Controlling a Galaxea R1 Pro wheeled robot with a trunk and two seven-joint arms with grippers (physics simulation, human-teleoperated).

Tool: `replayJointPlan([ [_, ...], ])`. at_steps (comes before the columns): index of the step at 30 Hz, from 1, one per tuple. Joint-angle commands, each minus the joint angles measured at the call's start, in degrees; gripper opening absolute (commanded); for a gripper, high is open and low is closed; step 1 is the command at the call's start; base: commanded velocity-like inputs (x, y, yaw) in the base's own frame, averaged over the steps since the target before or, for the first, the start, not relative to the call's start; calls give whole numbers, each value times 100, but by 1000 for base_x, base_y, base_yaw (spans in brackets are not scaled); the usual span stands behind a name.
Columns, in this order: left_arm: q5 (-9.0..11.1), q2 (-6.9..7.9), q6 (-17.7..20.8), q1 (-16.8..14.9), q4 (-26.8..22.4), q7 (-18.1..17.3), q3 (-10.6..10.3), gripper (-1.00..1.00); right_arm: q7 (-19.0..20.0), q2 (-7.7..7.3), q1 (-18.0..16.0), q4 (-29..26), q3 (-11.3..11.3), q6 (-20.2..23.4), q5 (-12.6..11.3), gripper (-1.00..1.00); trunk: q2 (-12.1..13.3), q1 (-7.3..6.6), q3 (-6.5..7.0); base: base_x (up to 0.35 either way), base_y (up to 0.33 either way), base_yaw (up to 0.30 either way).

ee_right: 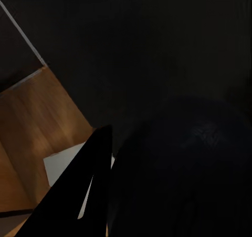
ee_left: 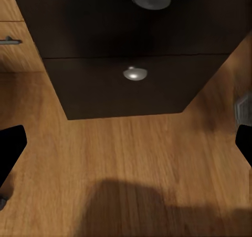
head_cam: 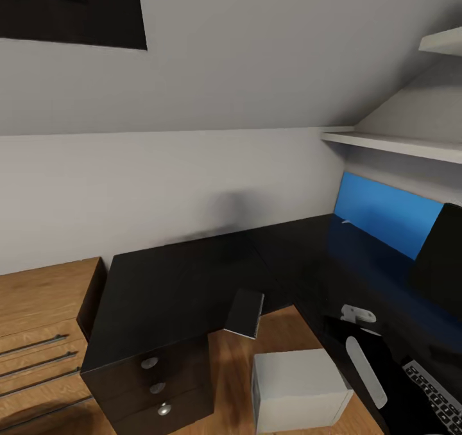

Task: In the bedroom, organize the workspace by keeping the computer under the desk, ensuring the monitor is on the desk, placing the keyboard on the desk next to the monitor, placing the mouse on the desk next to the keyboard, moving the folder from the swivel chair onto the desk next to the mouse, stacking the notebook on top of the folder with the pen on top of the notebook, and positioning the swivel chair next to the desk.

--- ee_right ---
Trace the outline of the mouse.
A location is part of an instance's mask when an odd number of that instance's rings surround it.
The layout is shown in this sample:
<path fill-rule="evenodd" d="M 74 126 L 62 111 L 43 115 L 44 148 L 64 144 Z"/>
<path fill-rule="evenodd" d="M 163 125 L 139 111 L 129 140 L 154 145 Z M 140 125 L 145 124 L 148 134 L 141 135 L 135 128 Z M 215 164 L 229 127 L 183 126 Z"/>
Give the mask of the mouse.
<path fill-rule="evenodd" d="M 172 96 L 111 167 L 108 237 L 252 237 L 252 126 L 228 103 Z"/>

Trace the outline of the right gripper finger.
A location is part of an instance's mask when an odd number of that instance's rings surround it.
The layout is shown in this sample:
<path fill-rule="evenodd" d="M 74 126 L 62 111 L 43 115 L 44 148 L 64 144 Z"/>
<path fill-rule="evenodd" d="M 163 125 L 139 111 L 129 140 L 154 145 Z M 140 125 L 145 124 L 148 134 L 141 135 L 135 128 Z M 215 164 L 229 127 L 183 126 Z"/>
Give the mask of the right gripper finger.
<path fill-rule="evenodd" d="M 106 237 L 112 145 L 112 125 L 98 128 L 15 237 Z"/>

